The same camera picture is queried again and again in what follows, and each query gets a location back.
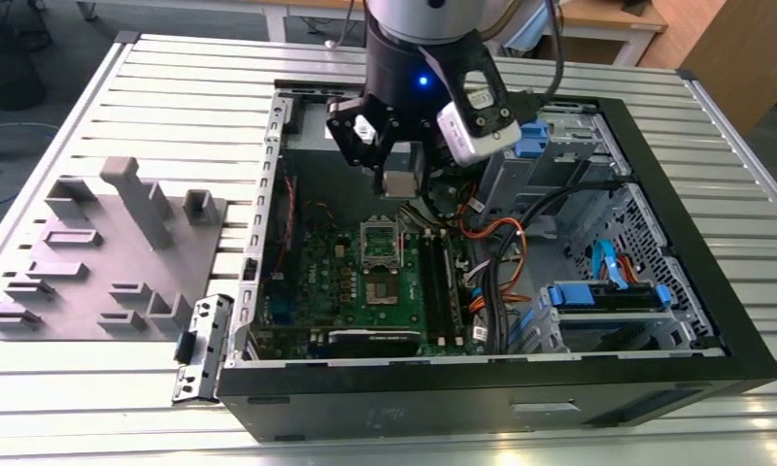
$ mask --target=slotted aluminum surface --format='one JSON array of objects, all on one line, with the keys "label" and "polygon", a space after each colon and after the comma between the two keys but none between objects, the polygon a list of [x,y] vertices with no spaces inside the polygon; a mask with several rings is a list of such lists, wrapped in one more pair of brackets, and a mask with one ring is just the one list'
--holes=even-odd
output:
[{"label": "slotted aluminum surface", "polygon": [[[88,177],[104,192],[103,157],[135,155],[167,195],[195,187],[230,200],[210,292],[232,293],[274,81],[363,83],[364,59],[356,49],[184,37],[116,44],[0,226],[0,290],[28,261],[20,246],[50,215],[54,179]],[[500,69],[512,88],[543,88],[554,72],[512,59]],[[571,65],[562,92],[624,99],[777,358],[777,192],[755,182],[726,122],[664,70]],[[636,428],[263,448],[222,407],[170,408],[172,353],[170,343],[0,343],[0,461],[777,466],[777,383]]]}]

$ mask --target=motherboard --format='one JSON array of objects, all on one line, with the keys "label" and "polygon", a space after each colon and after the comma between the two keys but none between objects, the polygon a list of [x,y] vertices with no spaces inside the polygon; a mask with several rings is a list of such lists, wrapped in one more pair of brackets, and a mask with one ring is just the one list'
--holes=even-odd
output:
[{"label": "motherboard", "polygon": [[254,331],[263,358],[467,354],[455,258],[463,243],[372,217],[314,231],[291,293],[266,297]]}]

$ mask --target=blue latch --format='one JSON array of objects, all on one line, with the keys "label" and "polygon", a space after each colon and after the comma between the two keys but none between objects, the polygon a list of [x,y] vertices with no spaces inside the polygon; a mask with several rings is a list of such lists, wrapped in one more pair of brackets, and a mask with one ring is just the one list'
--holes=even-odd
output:
[{"label": "blue latch", "polygon": [[551,286],[547,288],[547,292],[550,293],[550,302],[554,306],[559,306],[564,304],[566,298],[562,294],[562,289],[558,286]]},{"label": "blue latch", "polygon": [[547,288],[554,306],[594,306],[596,301],[587,283],[558,283]]},{"label": "blue latch", "polygon": [[516,144],[518,158],[538,158],[547,150],[550,142],[550,124],[538,119],[522,125],[522,140]]},{"label": "blue latch", "polygon": [[658,296],[660,296],[660,301],[663,301],[663,307],[670,308],[672,302],[671,290],[664,284],[658,284]]}]

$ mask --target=chip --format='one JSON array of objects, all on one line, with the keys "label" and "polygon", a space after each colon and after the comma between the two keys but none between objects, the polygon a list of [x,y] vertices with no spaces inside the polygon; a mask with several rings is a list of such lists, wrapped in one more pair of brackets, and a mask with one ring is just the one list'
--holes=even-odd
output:
[{"label": "chip", "polygon": [[366,303],[400,304],[400,276],[391,273],[366,276]]}]

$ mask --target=black trash bin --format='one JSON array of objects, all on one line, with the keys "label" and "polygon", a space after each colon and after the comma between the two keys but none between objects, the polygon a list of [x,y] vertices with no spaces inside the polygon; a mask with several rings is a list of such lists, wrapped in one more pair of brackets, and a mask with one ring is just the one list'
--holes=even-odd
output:
[{"label": "black trash bin", "polygon": [[0,110],[24,110],[46,99],[47,89],[40,81],[28,51],[15,31],[0,26]]},{"label": "black trash bin", "polygon": [[8,27],[28,51],[46,49],[52,35],[36,0],[0,0],[0,27]]}]

